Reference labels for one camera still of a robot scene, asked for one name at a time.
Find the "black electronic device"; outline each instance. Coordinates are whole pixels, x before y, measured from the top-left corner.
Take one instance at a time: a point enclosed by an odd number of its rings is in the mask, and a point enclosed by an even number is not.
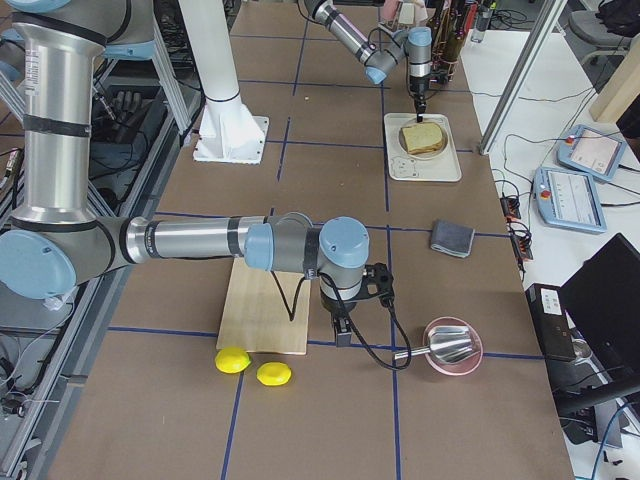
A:
[[[640,401],[640,253],[616,234],[560,288],[559,296],[612,382],[556,402],[558,411],[618,397]],[[631,408],[640,418],[640,405]]]
[[[527,291],[531,319],[545,358],[571,362],[576,354],[558,287],[534,283]]]

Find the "slice of bread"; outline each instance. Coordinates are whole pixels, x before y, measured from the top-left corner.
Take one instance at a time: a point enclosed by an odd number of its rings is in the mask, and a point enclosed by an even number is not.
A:
[[[400,129],[409,155],[437,152],[444,145],[440,126],[433,122],[421,122]]]

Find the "white desk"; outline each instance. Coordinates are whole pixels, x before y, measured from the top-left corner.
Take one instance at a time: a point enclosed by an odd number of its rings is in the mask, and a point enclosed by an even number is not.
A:
[[[481,130],[484,132],[491,115],[498,103],[498,97],[484,94],[499,95],[502,93],[513,66],[524,46],[528,33],[489,31],[481,44],[467,42],[462,50],[462,61],[469,82],[474,93],[474,107],[478,116]],[[535,99],[558,99],[573,95],[591,87],[591,82],[580,67],[569,45],[560,34],[552,34],[547,40],[542,54],[532,67],[532,70],[520,92],[520,97]],[[505,138],[509,134],[517,134],[529,140],[558,138],[562,135],[567,122],[583,105],[582,101],[589,98],[593,90],[582,95],[560,102],[535,102],[519,98],[507,117],[503,131],[500,133],[489,157],[493,168],[504,172],[505,178],[515,183],[521,193],[527,192],[529,185],[504,170]],[[595,95],[588,101],[590,105]],[[614,124],[598,124],[589,114],[588,106],[582,111],[576,121],[569,126],[583,123],[606,133],[615,132]],[[506,143],[507,166],[519,174],[532,178],[535,170],[544,165],[554,165],[554,142],[531,144],[515,137],[510,137]],[[630,150],[627,149],[622,164],[638,167],[638,162]],[[496,179],[502,178],[499,172],[494,172]],[[614,182],[634,190],[640,190],[640,174],[618,170]],[[502,185],[497,184],[498,191]],[[512,187],[505,185],[505,193],[514,193]],[[598,194],[603,203],[627,203],[638,200],[637,196],[627,194],[609,185],[598,185]],[[535,205],[529,209],[528,196],[521,197],[521,212],[523,221],[527,223],[533,234],[532,253],[533,262],[525,264],[527,270],[524,284],[549,283],[562,285],[582,262],[590,258],[615,233],[622,232],[629,241],[640,248],[640,205],[625,208],[607,208],[605,217],[608,231],[601,235],[571,232],[545,225]],[[640,474],[640,439],[624,436],[624,448],[621,451],[607,449],[610,459],[624,459],[617,467],[610,463],[603,463],[598,468],[598,479],[605,478],[638,478]],[[589,477],[593,467],[598,446],[593,443],[572,445],[567,441],[574,472],[576,475]]]

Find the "person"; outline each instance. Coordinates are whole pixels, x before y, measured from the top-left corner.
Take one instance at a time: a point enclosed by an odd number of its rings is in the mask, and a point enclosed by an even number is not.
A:
[[[616,124],[627,140],[629,148],[640,161],[640,95],[629,105]]]

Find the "white tray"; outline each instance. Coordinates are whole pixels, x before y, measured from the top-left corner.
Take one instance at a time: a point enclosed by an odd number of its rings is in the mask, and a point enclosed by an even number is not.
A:
[[[400,145],[400,129],[415,123],[411,113],[387,113],[384,116],[384,132],[387,140],[389,175],[394,180],[414,182],[457,182],[462,170],[456,154],[449,120],[444,115],[424,114],[422,118],[437,123],[447,134],[447,145],[437,155],[409,155]]]

